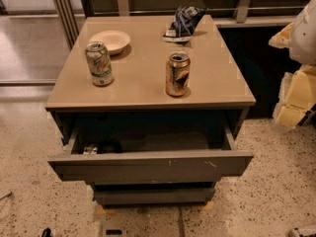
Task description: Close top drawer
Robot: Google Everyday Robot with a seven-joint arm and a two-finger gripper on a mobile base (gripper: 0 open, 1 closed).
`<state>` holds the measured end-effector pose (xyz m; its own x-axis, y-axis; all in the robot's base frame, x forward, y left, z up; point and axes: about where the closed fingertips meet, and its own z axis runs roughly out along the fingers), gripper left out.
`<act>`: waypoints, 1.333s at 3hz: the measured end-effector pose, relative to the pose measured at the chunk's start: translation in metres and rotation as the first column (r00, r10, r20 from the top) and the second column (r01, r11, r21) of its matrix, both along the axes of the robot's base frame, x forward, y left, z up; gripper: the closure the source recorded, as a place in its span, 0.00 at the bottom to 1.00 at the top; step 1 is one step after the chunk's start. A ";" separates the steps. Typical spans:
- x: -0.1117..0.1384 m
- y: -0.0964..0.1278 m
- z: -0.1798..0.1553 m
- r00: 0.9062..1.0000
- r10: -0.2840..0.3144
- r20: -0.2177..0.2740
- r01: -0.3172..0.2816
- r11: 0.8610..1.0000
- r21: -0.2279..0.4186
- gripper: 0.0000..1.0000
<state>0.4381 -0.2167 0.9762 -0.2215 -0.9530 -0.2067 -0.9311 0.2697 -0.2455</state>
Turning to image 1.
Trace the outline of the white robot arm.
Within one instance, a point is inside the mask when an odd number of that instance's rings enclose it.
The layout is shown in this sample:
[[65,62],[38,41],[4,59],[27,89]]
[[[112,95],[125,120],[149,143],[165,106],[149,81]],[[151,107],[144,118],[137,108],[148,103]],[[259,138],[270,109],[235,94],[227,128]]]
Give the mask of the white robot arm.
[[284,73],[273,112],[277,129],[288,131],[303,125],[315,111],[316,0],[310,0],[292,23],[271,37],[269,45],[287,48],[289,57],[301,64],[294,73]]

